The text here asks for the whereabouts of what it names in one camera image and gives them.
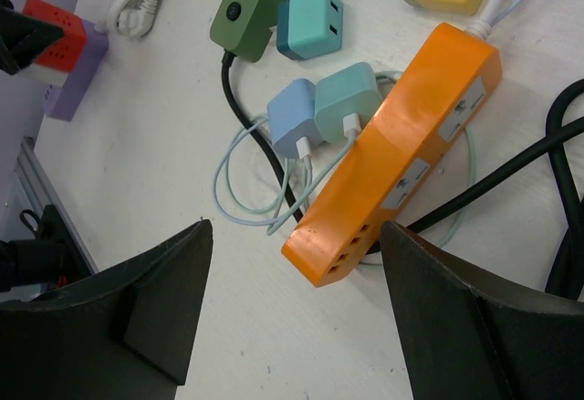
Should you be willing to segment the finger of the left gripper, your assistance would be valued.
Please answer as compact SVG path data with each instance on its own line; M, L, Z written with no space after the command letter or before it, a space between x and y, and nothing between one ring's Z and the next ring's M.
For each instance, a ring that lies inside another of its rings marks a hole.
M1 0L1 70L7 75L28 68L63 37L60 26L16 12L10 0Z

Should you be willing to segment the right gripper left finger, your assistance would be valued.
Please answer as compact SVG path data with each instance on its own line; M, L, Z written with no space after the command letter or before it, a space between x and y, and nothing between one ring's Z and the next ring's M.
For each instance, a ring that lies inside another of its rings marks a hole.
M1 305L4 399L172 399L186 382L213 252L201 220L31 301Z

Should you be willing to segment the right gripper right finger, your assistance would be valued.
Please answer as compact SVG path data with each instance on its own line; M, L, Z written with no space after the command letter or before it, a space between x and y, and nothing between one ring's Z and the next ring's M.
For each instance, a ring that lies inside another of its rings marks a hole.
M414 398L582 398L581 302L499 277L395 222L380 242Z

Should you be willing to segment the red cube plug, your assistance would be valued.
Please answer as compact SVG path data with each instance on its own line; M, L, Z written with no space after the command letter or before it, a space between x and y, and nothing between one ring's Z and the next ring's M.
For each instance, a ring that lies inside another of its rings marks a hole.
M46 48L35 63L58 71L71 72L88 40L81 18L43 0L26 0L23 13L64 30L64 36Z

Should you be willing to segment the purple power strip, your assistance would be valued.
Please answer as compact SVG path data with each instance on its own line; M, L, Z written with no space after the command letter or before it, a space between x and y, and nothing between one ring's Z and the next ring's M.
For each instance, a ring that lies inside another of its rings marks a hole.
M42 105L48 118L72 120L109 49L108 36L97 31L95 25L88 20L81 20L88 40L71 72L58 71L35 62L18 72L20 77L46 85L42 94Z

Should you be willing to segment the green power strip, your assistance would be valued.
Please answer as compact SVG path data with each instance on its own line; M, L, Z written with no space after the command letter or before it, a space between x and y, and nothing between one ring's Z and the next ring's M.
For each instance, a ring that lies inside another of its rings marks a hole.
M251 63L264 54L277 24L277 9L286 0L222 0L210 38L224 50Z

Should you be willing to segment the orange power strip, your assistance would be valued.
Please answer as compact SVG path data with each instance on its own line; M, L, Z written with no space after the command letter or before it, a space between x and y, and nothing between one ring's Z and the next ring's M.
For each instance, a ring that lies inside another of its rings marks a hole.
M437 26L323 186L282 247L314 287L357 267L493 94L503 69L491 31Z

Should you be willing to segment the teal plug adapter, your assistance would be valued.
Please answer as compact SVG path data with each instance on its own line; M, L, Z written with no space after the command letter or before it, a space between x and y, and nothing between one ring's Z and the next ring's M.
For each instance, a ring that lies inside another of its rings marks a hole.
M365 127L381 103L372 66L358 62L317 83L314 120L325 142L340 142L346 116L358 114L360 126Z
M286 58L308 60L336 52L343 40L341 0L286 0L279 4L276 49Z

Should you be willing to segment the light blue plug adapter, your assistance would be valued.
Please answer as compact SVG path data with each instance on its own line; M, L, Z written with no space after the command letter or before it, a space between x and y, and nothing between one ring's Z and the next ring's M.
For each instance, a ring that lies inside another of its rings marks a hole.
M316 86L295 79L267 104L273 149L288 159L309 156L324 142L315 123Z

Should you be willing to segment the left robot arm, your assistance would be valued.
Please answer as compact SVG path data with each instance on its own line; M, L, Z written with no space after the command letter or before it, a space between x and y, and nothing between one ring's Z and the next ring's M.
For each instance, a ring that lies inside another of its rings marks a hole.
M26 0L17 11L1 0L1 71L9 76L28 72L48 85L64 84L88 41L78 16L43 0ZM46 285L66 287L92 275L65 218L55 205L41 214L22 211L21 222L32 233L24 240L1 242L1 291Z

